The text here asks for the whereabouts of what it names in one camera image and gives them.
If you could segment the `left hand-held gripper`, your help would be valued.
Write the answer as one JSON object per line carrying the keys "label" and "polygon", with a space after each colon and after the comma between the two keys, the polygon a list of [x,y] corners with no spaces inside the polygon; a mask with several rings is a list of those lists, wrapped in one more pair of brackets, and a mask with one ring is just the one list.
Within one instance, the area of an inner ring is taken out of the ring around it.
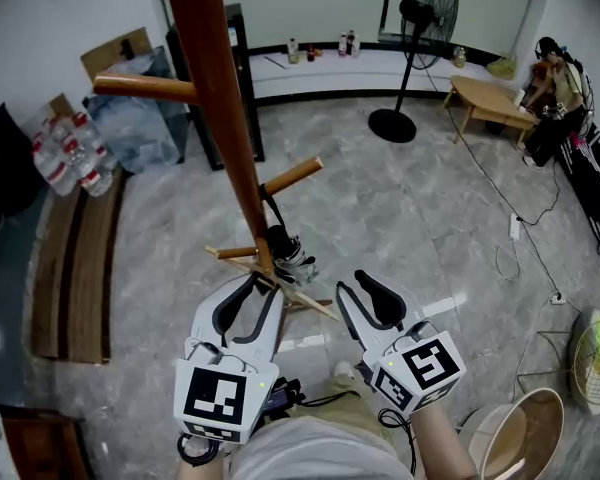
{"label": "left hand-held gripper", "polygon": [[256,284],[255,274],[236,277],[196,309],[185,357],[176,363],[173,414],[197,437],[230,443],[249,440],[276,382],[284,292],[266,297],[252,333],[226,346],[225,335]]}

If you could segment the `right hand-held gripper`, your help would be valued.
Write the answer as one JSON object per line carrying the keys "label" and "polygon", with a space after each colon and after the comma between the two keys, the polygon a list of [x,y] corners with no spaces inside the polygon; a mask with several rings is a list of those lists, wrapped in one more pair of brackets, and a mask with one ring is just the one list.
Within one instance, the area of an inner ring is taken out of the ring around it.
{"label": "right hand-held gripper", "polygon": [[[371,370],[372,390],[400,413],[417,412],[448,395],[466,373],[450,334],[421,320],[416,296],[397,282],[362,269],[354,277],[369,295],[378,323],[342,281],[335,299],[352,338],[365,351],[362,360]],[[390,327],[411,328],[389,339]]]}

